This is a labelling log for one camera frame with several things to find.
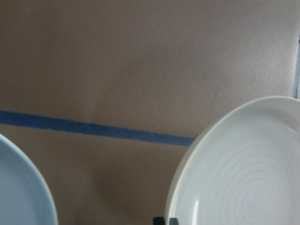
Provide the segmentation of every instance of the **white ceramic plate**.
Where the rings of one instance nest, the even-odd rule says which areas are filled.
[[[165,221],[300,224],[300,101],[267,97],[206,129],[173,178]]]
[[[57,225],[49,188],[34,164],[0,135],[0,224]]]

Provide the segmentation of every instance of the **concentric ring pattern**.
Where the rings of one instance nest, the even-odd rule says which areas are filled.
[[[300,224],[300,114],[264,107],[231,115],[194,147],[170,217],[185,225]]]

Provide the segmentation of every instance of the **blue tape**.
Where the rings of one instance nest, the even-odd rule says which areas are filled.
[[[77,122],[73,120],[63,120],[8,111],[0,111],[0,123],[28,128],[40,128],[180,146],[190,146],[194,141],[194,138],[189,137],[159,134],[120,127],[110,127],[98,124]]]
[[[292,89],[292,97],[293,98],[297,98],[298,85],[299,85],[299,74],[300,74],[300,46],[298,46],[294,86]]]

